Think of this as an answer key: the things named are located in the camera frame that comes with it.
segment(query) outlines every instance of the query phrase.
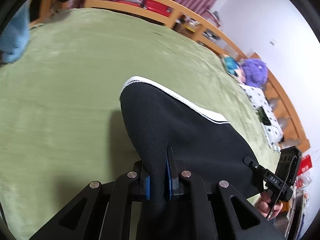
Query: cable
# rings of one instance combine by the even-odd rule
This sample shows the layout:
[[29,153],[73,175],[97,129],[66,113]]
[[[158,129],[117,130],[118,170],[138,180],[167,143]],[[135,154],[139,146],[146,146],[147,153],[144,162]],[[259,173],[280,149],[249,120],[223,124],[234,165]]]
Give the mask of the cable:
[[5,220],[5,216],[4,216],[4,212],[3,212],[3,208],[2,208],[1,202],[0,202],[0,214],[1,214],[3,222],[8,227],[7,221]]
[[269,211],[269,213],[268,213],[268,215],[267,215],[267,217],[266,217],[267,220],[269,220],[269,217],[270,217],[270,215],[272,214],[273,208],[275,207],[275,205],[276,205],[276,203],[278,202],[278,199],[279,199],[279,197],[280,197],[280,195],[281,195],[281,193],[282,193],[282,190],[283,190],[283,188],[284,188],[284,185],[287,183],[287,180],[288,180],[288,177],[289,177],[289,174],[290,174],[290,170],[291,170],[291,166],[292,166],[293,160],[296,159],[296,158],[297,158],[296,155],[293,156],[293,158],[292,158],[292,160],[291,160],[291,162],[290,162],[287,177],[285,178],[285,181],[283,182],[283,185],[282,185],[282,187],[281,187],[281,190],[280,190],[280,192],[279,192],[279,195],[277,196],[276,201],[274,202],[274,204],[273,204],[272,207],[270,208],[270,211]]

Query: wooden bed frame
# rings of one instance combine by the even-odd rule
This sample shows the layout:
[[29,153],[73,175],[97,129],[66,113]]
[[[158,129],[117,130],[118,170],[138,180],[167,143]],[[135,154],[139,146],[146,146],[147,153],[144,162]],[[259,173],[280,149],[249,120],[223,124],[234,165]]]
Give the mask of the wooden bed frame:
[[[242,58],[248,58],[241,49],[233,43],[231,39],[229,39],[222,31],[212,25],[210,22],[202,18],[200,15],[196,14],[195,12],[191,11],[190,9],[176,3],[172,0],[154,0],[160,2],[168,7],[172,8],[172,11],[169,17],[163,16],[161,14],[157,14],[155,12],[149,11],[147,9],[136,7],[124,3],[118,3],[108,0],[85,0],[84,7],[85,8],[105,8],[105,9],[112,9],[117,11],[128,12],[132,14],[136,14],[139,16],[143,16],[149,19],[156,20],[161,22],[167,28],[173,28],[176,20],[180,18],[182,14],[185,16],[189,16],[194,20],[200,23],[199,27],[192,35],[191,39],[197,42],[201,42],[206,45],[211,51],[216,53],[217,55],[220,54],[228,54],[225,50],[220,48],[214,42],[210,41],[206,37],[202,35],[202,33],[209,29],[214,32],[217,36],[223,39],[235,52],[238,53],[237,60]],[[42,22],[44,19],[48,18],[52,14],[52,3],[54,0],[42,0],[40,11],[39,11],[39,19],[35,20],[31,23],[31,25]],[[250,57],[253,58],[260,58],[258,54],[254,53]],[[301,125],[300,119],[295,111],[288,95],[285,93],[284,89],[274,77],[274,75],[269,70],[268,73],[268,82],[266,84],[266,89],[264,90],[266,98],[271,100],[273,98],[277,99],[277,107],[274,109],[274,113],[276,118],[279,120],[280,118],[285,118],[287,121],[286,127],[283,129],[284,132],[284,140],[292,139],[298,141],[297,146],[302,152],[305,152],[310,148],[309,140],[307,139],[303,127]]]

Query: human hand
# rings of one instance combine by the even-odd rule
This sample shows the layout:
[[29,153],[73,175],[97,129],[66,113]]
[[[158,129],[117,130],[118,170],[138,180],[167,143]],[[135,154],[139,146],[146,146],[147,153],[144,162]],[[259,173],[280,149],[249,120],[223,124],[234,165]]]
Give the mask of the human hand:
[[[265,190],[264,192],[260,193],[261,198],[258,200],[258,202],[254,205],[254,207],[258,210],[258,212],[266,217],[270,211],[270,208],[268,206],[268,203],[271,202],[271,198],[267,194],[267,191]],[[273,208],[273,213],[269,217],[269,220],[275,218],[279,212],[281,211],[283,207],[283,204],[278,202],[274,208]]]

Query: finger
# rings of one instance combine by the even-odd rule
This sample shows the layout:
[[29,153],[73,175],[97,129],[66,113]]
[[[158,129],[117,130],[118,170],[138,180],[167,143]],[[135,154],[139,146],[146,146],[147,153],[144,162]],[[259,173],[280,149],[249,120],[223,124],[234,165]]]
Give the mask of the finger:
[[262,216],[266,217],[268,215],[267,213],[263,212],[259,207],[256,207],[256,209]]
[[268,203],[263,200],[259,201],[258,207],[265,213],[268,213],[270,211]]
[[275,207],[273,208],[273,213],[272,213],[272,215],[270,216],[270,219],[275,218],[275,217],[280,213],[282,207],[283,207],[283,204],[282,204],[282,203],[277,203],[277,204],[275,205]]
[[269,197],[267,191],[263,191],[260,193],[261,198],[263,199],[263,201],[270,203],[271,202],[271,198]]

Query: green blanket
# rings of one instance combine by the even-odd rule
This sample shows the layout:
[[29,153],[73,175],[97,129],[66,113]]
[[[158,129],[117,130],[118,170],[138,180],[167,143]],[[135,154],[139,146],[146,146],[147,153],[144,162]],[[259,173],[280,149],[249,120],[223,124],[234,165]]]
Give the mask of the green blanket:
[[134,75],[223,114],[275,169],[279,155],[214,53],[135,17],[74,9],[33,29],[23,57],[0,68],[0,201],[18,240],[88,183],[112,181],[139,159],[119,104]]

